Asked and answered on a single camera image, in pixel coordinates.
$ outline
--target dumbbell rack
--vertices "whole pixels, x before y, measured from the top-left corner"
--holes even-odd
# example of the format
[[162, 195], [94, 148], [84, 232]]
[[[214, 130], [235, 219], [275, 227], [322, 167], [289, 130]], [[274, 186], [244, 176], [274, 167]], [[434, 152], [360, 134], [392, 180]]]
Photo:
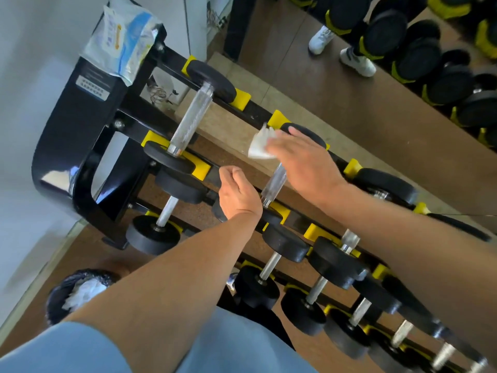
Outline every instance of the dumbbell rack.
[[[119, 221], [127, 209], [135, 209], [141, 213], [160, 213], [158, 207], [138, 198], [147, 176], [158, 172], [158, 164], [144, 153], [141, 142], [150, 131], [170, 139], [177, 128], [175, 120], [141, 99], [139, 94], [155, 67], [165, 70], [190, 88], [199, 89], [196, 83], [182, 73], [187, 60], [162, 43], [165, 37], [166, 31], [163, 28], [130, 87], [126, 87], [120, 79], [103, 73], [80, 58], [47, 121], [33, 157], [32, 177], [37, 190], [66, 210], [82, 216], [105, 235], [108, 244], [121, 250], [127, 247], [127, 240], [125, 230], [119, 226]], [[89, 75], [98, 76], [102, 88], [107, 89], [108, 97], [105, 101], [90, 95], [76, 85], [80, 76]], [[252, 101], [240, 110], [217, 97], [213, 100], [257, 129], [260, 129], [272, 116], [270, 112]], [[115, 132], [121, 132], [129, 139], [98, 197], [94, 199], [91, 195], [93, 177]], [[219, 166], [188, 148], [186, 151], [210, 166], [204, 181], [220, 186]], [[330, 155], [343, 172], [348, 162], [331, 152]], [[217, 193], [209, 190], [203, 201], [212, 206], [216, 197]], [[315, 225], [328, 233], [330, 238], [339, 240], [337, 233], [284, 204], [282, 206], [291, 214], [285, 226], [303, 234], [311, 225]], [[171, 221], [178, 225], [186, 236], [199, 232], [199, 229], [177, 217], [171, 216]], [[259, 223], [256, 231], [262, 232], [264, 225], [265, 222]], [[370, 267], [379, 263], [378, 259], [367, 254], [363, 254], [362, 259]], [[264, 265], [263, 262], [242, 253], [239, 263], [243, 261], [260, 267]], [[307, 285], [278, 270], [274, 270], [273, 275], [282, 285], [293, 284], [309, 290]], [[349, 313], [354, 310], [354, 307], [349, 309], [322, 294], [318, 296], [317, 302], [322, 305], [331, 304]], [[371, 312], [369, 317], [366, 316], [374, 327], [392, 335], [391, 330], [376, 324], [378, 317], [378, 312]], [[432, 352], [410, 341], [406, 344], [427, 355], [433, 355]], [[459, 367], [450, 365], [456, 371], [462, 371]]]

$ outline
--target rack label sticker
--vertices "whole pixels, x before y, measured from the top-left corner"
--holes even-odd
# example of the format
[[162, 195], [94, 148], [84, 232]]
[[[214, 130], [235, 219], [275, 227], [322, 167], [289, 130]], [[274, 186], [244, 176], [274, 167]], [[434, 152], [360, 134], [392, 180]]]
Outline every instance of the rack label sticker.
[[86, 77], [83, 77], [82, 75], [78, 76], [78, 79], [76, 80], [76, 85], [103, 101], [106, 101], [110, 94], [107, 90], [105, 90], [102, 87], [99, 87], [96, 83], [88, 80]]

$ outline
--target white shoe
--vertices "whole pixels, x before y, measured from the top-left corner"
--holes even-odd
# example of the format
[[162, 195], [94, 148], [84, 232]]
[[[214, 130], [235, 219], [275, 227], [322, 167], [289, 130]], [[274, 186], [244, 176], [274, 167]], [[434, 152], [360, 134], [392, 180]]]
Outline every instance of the white shoe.
[[326, 45], [333, 39], [335, 34], [328, 29], [328, 27], [323, 26], [321, 29], [315, 33], [315, 35], [309, 40], [309, 51], [313, 55], [319, 55], [325, 49]]
[[376, 73], [376, 67], [366, 56], [357, 56], [352, 47], [340, 51], [340, 61], [354, 68], [358, 74], [364, 77], [372, 77]]

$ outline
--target wet wipes package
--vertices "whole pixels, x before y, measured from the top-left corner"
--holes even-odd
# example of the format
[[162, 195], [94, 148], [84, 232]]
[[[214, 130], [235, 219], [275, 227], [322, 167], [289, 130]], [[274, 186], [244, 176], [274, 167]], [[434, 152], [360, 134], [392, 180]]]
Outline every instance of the wet wipes package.
[[161, 25], [152, 13], [130, 0], [110, 0], [81, 56], [130, 86]]

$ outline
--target white wipe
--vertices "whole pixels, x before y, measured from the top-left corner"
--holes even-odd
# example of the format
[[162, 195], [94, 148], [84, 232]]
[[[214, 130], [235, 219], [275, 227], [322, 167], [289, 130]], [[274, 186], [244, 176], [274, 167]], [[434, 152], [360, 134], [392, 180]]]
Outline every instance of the white wipe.
[[74, 286], [74, 289], [72, 290], [67, 300], [65, 300], [62, 308], [64, 310], [68, 310], [69, 312], [73, 312], [106, 289], [107, 287], [103, 285], [97, 278], [92, 278], [86, 282], [80, 280]]
[[276, 158], [272, 154], [266, 152], [266, 144], [269, 138], [276, 137], [276, 132], [273, 127], [266, 127], [266, 123], [261, 130], [257, 132], [248, 148], [248, 157], [259, 160], [270, 160]]

